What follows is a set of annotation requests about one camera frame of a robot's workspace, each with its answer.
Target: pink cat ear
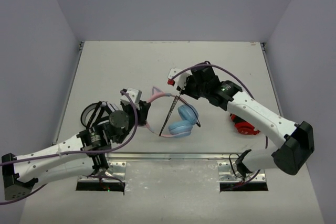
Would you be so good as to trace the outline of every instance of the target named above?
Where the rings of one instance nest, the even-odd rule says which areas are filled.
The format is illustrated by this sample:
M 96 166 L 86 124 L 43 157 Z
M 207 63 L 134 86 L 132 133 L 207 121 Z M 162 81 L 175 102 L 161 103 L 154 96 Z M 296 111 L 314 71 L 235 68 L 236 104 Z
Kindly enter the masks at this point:
M 159 89 L 158 87 L 153 86 L 152 87 L 152 95 L 158 94 L 158 93 L 163 93 L 163 91 L 161 89 Z

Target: gray wall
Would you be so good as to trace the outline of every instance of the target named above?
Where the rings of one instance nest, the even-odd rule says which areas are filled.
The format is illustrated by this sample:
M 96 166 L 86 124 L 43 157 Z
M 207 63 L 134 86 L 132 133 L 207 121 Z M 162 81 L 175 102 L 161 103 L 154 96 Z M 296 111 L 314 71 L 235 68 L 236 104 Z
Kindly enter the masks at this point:
M 56 0 L 0 0 L 0 156 L 52 143 L 77 46 Z M 23 205 L 0 206 L 0 222 L 18 223 Z
M 292 0 L 267 43 L 285 116 L 314 127 L 308 169 L 326 223 L 336 221 L 336 0 Z
M 58 0 L 80 40 L 266 41 L 290 0 Z

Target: red headphones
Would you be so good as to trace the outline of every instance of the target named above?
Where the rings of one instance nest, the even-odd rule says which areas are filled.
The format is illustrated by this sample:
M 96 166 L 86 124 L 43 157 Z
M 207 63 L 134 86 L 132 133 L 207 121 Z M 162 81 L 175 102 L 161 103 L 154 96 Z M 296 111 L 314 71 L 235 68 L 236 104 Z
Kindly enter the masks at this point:
M 255 131 L 254 126 L 241 119 L 240 117 L 230 114 L 231 120 L 235 123 L 235 127 L 238 132 L 243 135 L 257 135 L 259 134 L 259 130 Z

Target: blue ear cup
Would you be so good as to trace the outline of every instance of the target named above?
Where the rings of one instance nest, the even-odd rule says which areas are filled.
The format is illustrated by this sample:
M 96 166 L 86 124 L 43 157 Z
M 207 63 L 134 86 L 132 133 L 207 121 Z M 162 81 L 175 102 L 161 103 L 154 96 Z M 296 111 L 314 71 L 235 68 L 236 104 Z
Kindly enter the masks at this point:
M 189 136 L 193 125 L 196 124 L 198 112 L 192 105 L 182 105 L 177 111 L 179 112 L 182 121 L 172 123 L 169 127 L 169 133 L 175 138 Z

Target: tabletop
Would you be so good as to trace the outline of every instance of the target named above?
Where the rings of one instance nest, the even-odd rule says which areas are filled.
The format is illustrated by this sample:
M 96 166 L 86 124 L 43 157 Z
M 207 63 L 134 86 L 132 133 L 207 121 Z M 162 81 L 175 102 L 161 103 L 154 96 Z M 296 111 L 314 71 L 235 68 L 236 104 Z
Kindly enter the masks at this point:
M 258 42 L 86 41 L 59 141 L 83 130 L 79 117 L 97 101 L 118 104 L 120 90 L 135 88 L 147 100 L 152 87 L 167 85 L 173 67 L 210 61 L 236 75 L 255 99 L 279 113 L 267 64 Z M 221 80 L 232 77 L 215 70 Z M 205 99 L 185 97 L 200 115 L 201 127 L 186 138 L 159 138 L 139 128 L 123 153 L 230 153 L 265 147 L 265 136 L 236 132 L 228 112 Z M 155 101 L 148 121 L 160 130 L 172 98 Z M 168 124 L 180 120 L 173 112 Z M 219 192 L 215 161 L 127 162 L 126 192 L 76 191 L 77 178 L 47 185 L 27 199 L 21 223 L 323 223 L 309 173 L 266 171 L 268 191 Z

